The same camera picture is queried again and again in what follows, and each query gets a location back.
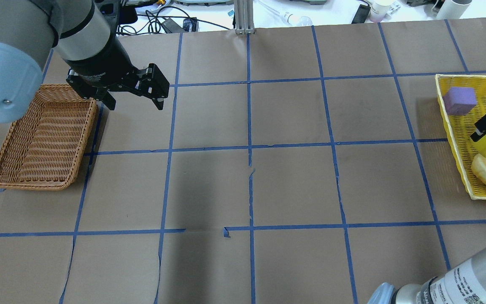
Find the gray robot arm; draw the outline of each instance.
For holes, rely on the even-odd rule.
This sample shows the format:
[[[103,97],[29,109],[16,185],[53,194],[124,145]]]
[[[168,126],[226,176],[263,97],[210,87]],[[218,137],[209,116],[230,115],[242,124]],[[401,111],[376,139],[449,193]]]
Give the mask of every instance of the gray robot arm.
[[[155,64],[134,67],[93,0],[0,0],[0,122],[25,114],[54,48],[82,98],[114,109],[110,92],[150,98],[162,109],[170,84]]]

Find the cup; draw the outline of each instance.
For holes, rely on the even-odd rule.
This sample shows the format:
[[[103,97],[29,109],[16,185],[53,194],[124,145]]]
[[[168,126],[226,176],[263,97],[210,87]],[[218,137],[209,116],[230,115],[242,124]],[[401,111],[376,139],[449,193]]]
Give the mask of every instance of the cup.
[[[459,19],[471,3],[472,0],[445,0],[436,19]]]
[[[370,8],[369,20],[372,22],[382,21],[393,2],[395,0],[374,0]]]

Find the black ring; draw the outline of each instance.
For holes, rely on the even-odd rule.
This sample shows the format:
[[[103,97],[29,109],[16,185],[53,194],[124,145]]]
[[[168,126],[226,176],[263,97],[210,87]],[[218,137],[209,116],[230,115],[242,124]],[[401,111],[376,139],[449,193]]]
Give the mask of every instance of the black ring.
[[[94,13],[95,13],[95,3],[93,2],[93,0],[91,0],[91,8],[89,9],[89,13],[87,13],[87,16],[85,16],[85,19],[83,19],[83,21],[80,22],[79,25],[76,25],[72,29],[69,29],[68,31],[62,33],[59,38],[65,39],[81,31],[89,23],[89,21],[91,21]]]

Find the purple block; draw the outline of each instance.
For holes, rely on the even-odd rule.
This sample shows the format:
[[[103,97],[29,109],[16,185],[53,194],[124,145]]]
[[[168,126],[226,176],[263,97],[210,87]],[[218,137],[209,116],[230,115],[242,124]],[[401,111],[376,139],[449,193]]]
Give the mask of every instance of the purple block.
[[[466,115],[478,104],[474,88],[451,87],[443,99],[448,115]]]

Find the basket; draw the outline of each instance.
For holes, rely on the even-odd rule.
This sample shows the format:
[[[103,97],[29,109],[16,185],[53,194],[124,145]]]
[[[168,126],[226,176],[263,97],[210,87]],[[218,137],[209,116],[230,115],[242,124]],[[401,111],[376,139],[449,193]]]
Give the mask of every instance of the basket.
[[[486,114],[486,76],[437,74],[435,78],[444,128],[466,192],[473,200],[486,200],[486,185],[470,169],[474,156],[478,154],[472,145],[470,134],[475,131],[474,123]],[[478,105],[467,115],[448,116],[442,95],[451,87],[474,88]]]
[[[62,190],[75,181],[97,113],[67,84],[43,84],[0,150],[0,188]]]

